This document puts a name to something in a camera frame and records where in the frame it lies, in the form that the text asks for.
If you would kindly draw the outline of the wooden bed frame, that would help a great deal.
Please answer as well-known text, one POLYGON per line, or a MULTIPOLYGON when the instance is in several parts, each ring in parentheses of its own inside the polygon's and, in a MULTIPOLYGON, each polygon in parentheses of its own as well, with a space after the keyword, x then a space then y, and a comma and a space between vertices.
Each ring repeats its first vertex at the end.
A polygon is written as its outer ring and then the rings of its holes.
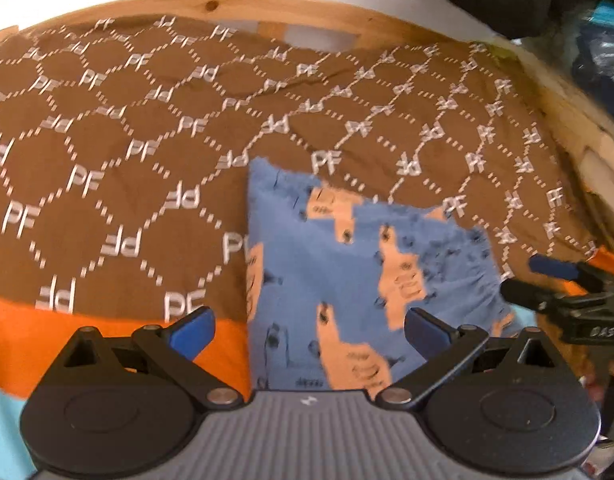
POLYGON ((319 0, 120 0, 0 30, 2 191, 218 194, 257 156, 433 205, 614 194, 614 122, 504 40, 319 0))

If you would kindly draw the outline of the blue plastic bag clutter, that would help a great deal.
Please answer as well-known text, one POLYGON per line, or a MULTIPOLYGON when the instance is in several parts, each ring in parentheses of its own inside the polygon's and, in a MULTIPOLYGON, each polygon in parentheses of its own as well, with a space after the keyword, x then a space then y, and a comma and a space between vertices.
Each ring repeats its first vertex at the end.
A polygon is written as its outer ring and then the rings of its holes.
POLYGON ((584 14, 576 47, 572 78, 614 120, 614 3, 603 0, 584 14))

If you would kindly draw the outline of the brown PF patterned bedsheet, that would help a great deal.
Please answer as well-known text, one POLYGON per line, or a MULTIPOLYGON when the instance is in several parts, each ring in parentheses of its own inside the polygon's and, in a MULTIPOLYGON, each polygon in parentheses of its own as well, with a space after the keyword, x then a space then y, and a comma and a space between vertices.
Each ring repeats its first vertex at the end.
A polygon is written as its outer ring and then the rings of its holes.
POLYGON ((0 479, 78 328, 208 308, 185 350, 242 396, 377 393, 407 310, 494 336, 537 254, 614 252, 511 53, 416 28, 325 52, 175 15, 0 42, 0 479))

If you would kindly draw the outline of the blue patterned pajama pants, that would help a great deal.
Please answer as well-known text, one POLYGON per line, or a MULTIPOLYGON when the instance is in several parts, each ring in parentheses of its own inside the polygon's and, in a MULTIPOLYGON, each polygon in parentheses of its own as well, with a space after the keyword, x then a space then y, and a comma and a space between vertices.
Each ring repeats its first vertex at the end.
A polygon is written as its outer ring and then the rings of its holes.
POLYGON ((258 390, 354 390, 398 382, 423 360, 404 319, 512 336, 486 233, 441 207, 377 203, 263 158, 248 168, 246 307, 258 390))

